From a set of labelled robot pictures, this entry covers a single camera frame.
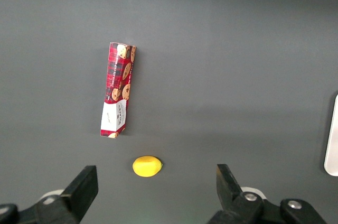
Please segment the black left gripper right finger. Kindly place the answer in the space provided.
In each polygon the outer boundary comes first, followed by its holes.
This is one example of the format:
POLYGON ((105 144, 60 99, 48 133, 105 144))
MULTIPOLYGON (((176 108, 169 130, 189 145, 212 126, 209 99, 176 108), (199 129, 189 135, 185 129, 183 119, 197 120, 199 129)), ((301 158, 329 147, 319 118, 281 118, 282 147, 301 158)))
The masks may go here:
POLYGON ((256 191, 246 191, 226 164, 217 165, 217 194, 222 210, 208 223, 326 223, 315 208, 301 199, 274 205, 256 191))

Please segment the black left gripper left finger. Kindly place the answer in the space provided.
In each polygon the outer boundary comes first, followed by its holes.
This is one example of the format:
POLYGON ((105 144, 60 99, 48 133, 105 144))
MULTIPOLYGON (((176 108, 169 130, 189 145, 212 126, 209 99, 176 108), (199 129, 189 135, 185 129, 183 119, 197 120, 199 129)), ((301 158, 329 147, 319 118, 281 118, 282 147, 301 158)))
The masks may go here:
POLYGON ((97 194, 97 167, 85 166, 59 195, 47 195, 22 211, 13 203, 1 204, 1 223, 80 223, 97 194))

